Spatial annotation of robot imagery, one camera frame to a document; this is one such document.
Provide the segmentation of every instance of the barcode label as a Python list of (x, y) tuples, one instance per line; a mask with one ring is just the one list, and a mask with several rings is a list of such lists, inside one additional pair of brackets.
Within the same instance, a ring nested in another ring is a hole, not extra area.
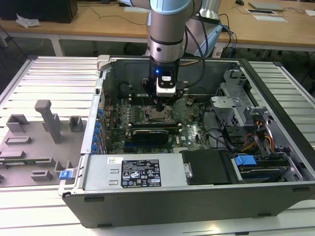
[(109, 157), (107, 159), (107, 164), (121, 164), (123, 161), (122, 157)]

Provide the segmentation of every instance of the blue latch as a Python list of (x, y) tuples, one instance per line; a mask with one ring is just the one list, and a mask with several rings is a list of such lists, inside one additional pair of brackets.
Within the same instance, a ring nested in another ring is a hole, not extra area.
[(255, 161), (255, 158), (252, 155), (238, 155), (237, 157), (234, 158), (234, 160), (238, 166), (257, 165), (257, 162)]
[(72, 171), (61, 171), (59, 175), (60, 180), (72, 180)]
[(97, 150), (97, 145), (93, 144), (93, 145), (91, 146), (91, 149), (92, 149), (93, 151), (96, 151), (96, 150)]

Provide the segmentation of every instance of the wooden desk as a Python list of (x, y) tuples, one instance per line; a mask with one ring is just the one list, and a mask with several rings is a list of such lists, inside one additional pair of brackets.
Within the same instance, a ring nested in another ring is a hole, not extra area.
[[(274, 2), (284, 8), (294, 7), (297, 9), (315, 9), (315, 3), (259, 0), (263, 2)], [(59, 24), (52, 22), (41, 22), (42, 26), (26, 29), (19, 26), (15, 21), (0, 21), (11, 36), (48, 38), (52, 41), (57, 56), (63, 56), (61, 39), (92, 40), (92, 41), (118, 41), (118, 42), (147, 42), (146, 25), (148, 13), (125, 12), (124, 7), (114, 6), (85, 6), (79, 3), (78, 13), (70, 24)], [(257, 48), (292, 51), (315, 51), (315, 17), (300, 14), (294, 9), (283, 12), (283, 22), (258, 21), (252, 14), (242, 14), (233, 6), (246, 13), (246, 8), (252, 8), (245, 0), (244, 6), (239, 6), (235, 0), (222, 0), (219, 13), (229, 16), (231, 30), (237, 34), (238, 48)], [(222, 22), (227, 24), (225, 16)], [(228, 42), (228, 34), (222, 33), (216, 44), (216, 51), (221, 51)]]
[[(237, 34), (237, 47), (260, 48), (276, 50), (315, 51), (315, 17), (296, 12), (294, 7), (301, 10), (314, 10), (315, 3), (280, 1), (280, 0), (259, 0), (259, 2), (277, 3), (283, 8), (289, 8), (283, 13), (283, 22), (259, 21), (246, 9), (252, 9), (248, 0), (244, 0), (244, 6), (239, 6), (233, 0), (222, 0), (219, 14), (227, 14), (230, 27)], [(221, 16), (222, 23), (227, 25), (225, 16)], [(227, 33), (221, 33), (216, 47), (223, 48), (229, 39)]]
[[(79, 3), (77, 15), (70, 24), (40, 22), (41, 26), (29, 29), (18, 25), (15, 21), (0, 20), (0, 24), (13, 37), (50, 39), (56, 56), (61, 57), (64, 56), (61, 39), (146, 43), (148, 15), (148, 13), (125, 12), (125, 8), (118, 5), (94, 6)], [(0, 30), (0, 36), (6, 37), (6, 34)]]

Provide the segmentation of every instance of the paper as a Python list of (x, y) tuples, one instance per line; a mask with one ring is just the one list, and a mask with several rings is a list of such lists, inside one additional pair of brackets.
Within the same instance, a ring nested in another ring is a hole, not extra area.
[(315, 11), (311, 11), (311, 10), (305, 10), (306, 14), (308, 14), (309, 16), (315, 16)]
[(282, 17), (273, 17), (273, 16), (255, 16), (254, 17), (259, 21), (276, 21), (276, 22), (287, 22)]
[(16, 16), (18, 17), (16, 21), (16, 23), (20, 24), (21, 26), (25, 27), (25, 28), (29, 28), (29, 27), (34, 27), (34, 26), (40, 26), (41, 24), (39, 23), (38, 19), (26, 19), (22, 16), (19, 16), (18, 14), (16, 14)]
[(140, 7), (134, 7), (134, 6), (125, 6), (125, 11), (129, 11), (129, 12), (145, 12), (145, 13), (150, 12), (150, 10), (143, 9), (143, 8), (140, 8)]

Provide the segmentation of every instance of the blue cable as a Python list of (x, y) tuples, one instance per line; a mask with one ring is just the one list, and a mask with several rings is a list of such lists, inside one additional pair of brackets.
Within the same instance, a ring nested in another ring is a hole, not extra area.
[(232, 36), (232, 39), (233, 39), (232, 51), (231, 51), (230, 54), (228, 55), (228, 58), (230, 58), (230, 57), (232, 56), (232, 53), (233, 53), (234, 49), (235, 49), (236, 40), (234, 39), (233, 33), (230, 31), (230, 29), (229, 29), (227, 26), (225, 26), (225, 25), (223, 25), (223, 24), (221, 24), (221, 23), (220, 23), (220, 25)]

